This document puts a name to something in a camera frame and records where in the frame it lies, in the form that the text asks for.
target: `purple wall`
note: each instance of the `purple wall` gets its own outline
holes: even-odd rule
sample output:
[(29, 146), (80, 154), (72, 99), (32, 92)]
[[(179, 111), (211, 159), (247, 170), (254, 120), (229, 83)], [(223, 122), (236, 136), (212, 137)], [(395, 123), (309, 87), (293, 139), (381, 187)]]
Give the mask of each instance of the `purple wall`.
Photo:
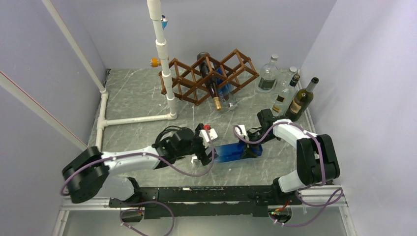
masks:
[(417, 3), (338, 0), (307, 56), (358, 235), (416, 235)]
[[(255, 66), (278, 53), (300, 67), (336, 0), (161, 0), (170, 58), (192, 64), (238, 48)], [(146, 68), (157, 57), (146, 0), (73, 0), (107, 68)]]
[[(68, 0), (53, 1), (98, 77), (105, 67)], [(0, 70), (86, 142), (100, 94), (40, 0), (2, 1)], [(51, 235), (60, 171), (81, 151), (0, 87), (0, 229)]]

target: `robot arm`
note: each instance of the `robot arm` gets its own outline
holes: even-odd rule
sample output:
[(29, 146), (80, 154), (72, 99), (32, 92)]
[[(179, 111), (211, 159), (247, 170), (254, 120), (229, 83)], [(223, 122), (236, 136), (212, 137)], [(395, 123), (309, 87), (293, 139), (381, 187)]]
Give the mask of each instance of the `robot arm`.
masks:
[[(261, 110), (257, 116), (261, 127), (257, 128), (255, 132), (247, 131), (249, 145), (252, 146), (252, 149), (276, 138), (285, 140), (297, 150), (297, 168), (273, 181), (272, 192), (275, 197), (285, 197), (288, 193), (292, 194), (297, 189), (322, 181), (320, 161), (316, 158), (319, 150), (310, 136), (315, 137), (320, 144), (326, 181), (339, 177), (339, 164), (329, 135), (317, 135), (308, 131), (301, 131), (290, 125), (292, 122), (286, 117), (274, 117), (270, 109)], [(261, 142), (257, 142), (263, 136), (265, 138)]]
[[(170, 131), (174, 131), (173, 135), (161, 140)], [(116, 175), (163, 168), (191, 154), (207, 165), (211, 161), (206, 154), (209, 147), (207, 134), (211, 140), (217, 138), (214, 129), (199, 124), (195, 132), (186, 127), (165, 129), (153, 145), (140, 150), (100, 152), (97, 147), (90, 147), (62, 170), (65, 180), (73, 176), (67, 184), (71, 200), (73, 203), (82, 203), (94, 196), (111, 196), (126, 202), (138, 202), (142, 196), (137, 181)], [(81, 168), (85, 169), (74, 175)]]

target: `glass bottle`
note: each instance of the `glass bottle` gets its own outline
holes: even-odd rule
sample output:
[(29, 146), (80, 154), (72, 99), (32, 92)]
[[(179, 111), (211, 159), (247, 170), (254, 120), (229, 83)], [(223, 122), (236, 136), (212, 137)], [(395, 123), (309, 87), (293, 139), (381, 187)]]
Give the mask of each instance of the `glass bottle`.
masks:
[[(210, 56), (207, 52), (202, 52), (197, 55), (197, 60), (201, 57), (205, 57), (206, 55)], [(205, 78), (209, 74), (209, 66), (207, 62), (204, 60), (199, 66), (201, 78)], [(214, 76), (209, 78), (205, 83), (206, 88), (208, 89), (208, 92), (210, 96), (213, 98), (213, 102), (216, 105), (216, 110), (220, 111), (222, 109), (220, 99), (219, 99), (219, 91), (217, 90), (217, 81)]]
[(272, 88), (272, 92), (271, 92), (272, 103), (275, 103), (276, 97), (281, 92), (280, 89), (278, 89), (277, 87), (287, 86), (296, 73), (297, 73), (297, 67), (295, 66), (291, 66), (290, 69), (284, 72), (281, 72), (281, 75), (276, 79), (276, 83)]
[(283, 116), (285, 115), (291, 101), (294, 98), (294, 95), (297, 92), (296, 85), (299, 81), (299, 74), (295, 74), (291, 81), (285, 85), (277, 85), (275, 88), (278, 91), (275, 97), (274, 105), (272, 106), (272, 110), (276, 112), (276, 116)]
[(270, 92), (278, 77), (278, 68), (276, 67), (276, 61), (278, 60), (277, 54), (272, 54), (271, 61), (268, 64), (262, 66), (259, 72), (259, 77), (256, 82), (256, 89), (259, 92)]
[[(220, 67), (216, 70), (216, 72), (223, 75), (223, 72)], [(216, 78), (216, 79), (217, 79), (217, 85), (220, 85), (221, 83), (223, 83), (222, 79), (220, 78)], [(219, 98), (220, 98), (222, 107), (226, 107), (229, 110), (233, 110), (234, 108), (236, 108), (236, 106), (238, 105), (238, 101), (236, 99), (236, 96), (232, 94), (234, 87), (230, 83), (227, 83), (225, 86), (223, 86), (222, 88), (219, 88), (218, 90), (219, 90)]]
[(297, 121), (302, 113), (307, 109), (308, 105), (314, 98), (313, 89), (316, 84), (319, 82), (317, 77), (311, 79), (311, 82), (306, 88), (300, 89), (295, 95), (291, 105), (287, 109), (285, 116), (288, 117), (291, 121)]

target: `marble table surface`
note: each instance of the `marble table surface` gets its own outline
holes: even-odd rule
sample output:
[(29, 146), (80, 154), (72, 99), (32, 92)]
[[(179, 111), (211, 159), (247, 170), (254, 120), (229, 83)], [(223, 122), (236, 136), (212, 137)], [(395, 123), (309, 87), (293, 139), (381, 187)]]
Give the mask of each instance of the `marble table surface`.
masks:
[[(158, 76), (160, 68), (112, 69), (106, 83), (109, 92), (106, 119), (134, 118), (167, 114), (169, 108), (161, 94)], [(239, 76), (242, 83), (249, 74)], [(232, 125), (244, 124), (247, 129), (259, 127), (256, 114), (272, 107), (269, 93), (255, 91), (255, 82), (236, 93), (238, 106), (233, 110), (216, 111), (211, 99), (195, 106), (176, 100), (178, 118), (135, 124), (108, 126), (104, 130), (103, 151), (127, 151), (153, 144), (156, 136), (168, 125), (186, 126), (194, 130), (198, 123), (215, 128), (218, 139), (215, 145), (236, 143)], [(306, 112), (297, 122), (309, 131), (312, 123)], [(96, 122), (89, 145), (95, 143)], [(202, 177), (188, 177), (166, 167), (158, 170), (137, 170), (124, 176), (134, 177), (141, 186), (233, 186), (269, 185), (296, 167), (296, 150), (285, 141), (269, 141), (263, 144), (264, 153), (258, 158), (215, 163), (212, 170)], [(201, 173), (207, 166), (191, 163), (191, 156), (178, 160), (175, 166), (189, 173)]]

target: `wine rack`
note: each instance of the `wine rack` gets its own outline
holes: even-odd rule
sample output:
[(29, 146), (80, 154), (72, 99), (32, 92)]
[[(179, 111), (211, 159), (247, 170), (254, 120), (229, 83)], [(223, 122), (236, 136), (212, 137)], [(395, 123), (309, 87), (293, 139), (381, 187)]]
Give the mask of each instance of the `wine rack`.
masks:
[[(226, 65), (226, 62), (234, 56), (238, 58), (237, 66), (235, 66), (234, 68), (228, 67)], [(201, 73), (198, 69), (198, 66), (204, 60), (207, 61), (207, 64), (209, 66), (209, 74), (204, 78), (201, 78)], [(172, 66), (174, 66), (175, 68), (175, 77), (172, 77), (172, 88), (174, 88), (175, 86), (178, 87), (178, 92), (174, 92), (175, 97), (177, 97), (179, 100), (194, 103), (196, 106), (200, 105), (202, 102), (204, 102), (207, 98), (210, 97), (209, 91), (205, 87), (204, 83), (207, 80), (209, 80), (212, 76), (223, 80), (223, 82), (217, 86), (218, 89), (221, 89), (227, 83), (233, 85), (235, 89), (232, 91), (232, 94), (235, 94), (259, 76), (259, 74), (255, 70), (255, 67), (252, 64), (250, 57), (247, 57), (238, 49), (234, 49), (221, 61), (218, 61), (212, 58), (211, 56), (206, 55), (205, 57), (201, 57), (200, 59), (198, 59), (194, 64), (192, 64), (192, 66), (188, 66), (179, 61), (178, 59), (174, 58), (172, 59), (172, 61), (169, 62), (169, 68), (171, 68)], [(180, 74), (180, 68), (184, 69), (185, 72)], [(216, 72), (218, 68), (220, 68), (222, 74)], [(241, 84), (239, 82), (238, 75), (240, 75), (244, 71), (250, 73), (252, 76)], [(190, 73), (192, 80), (186, 78), (186, 76)], [(159, 72), (159, 77), (161, 78), (162, 84), (161, 93), (166, 94), (164, 81), (162, 79), (162, 71)], [(196, 90), (198, 89), (204, 91), (205, 95), (199, 98), (196, 92)]]

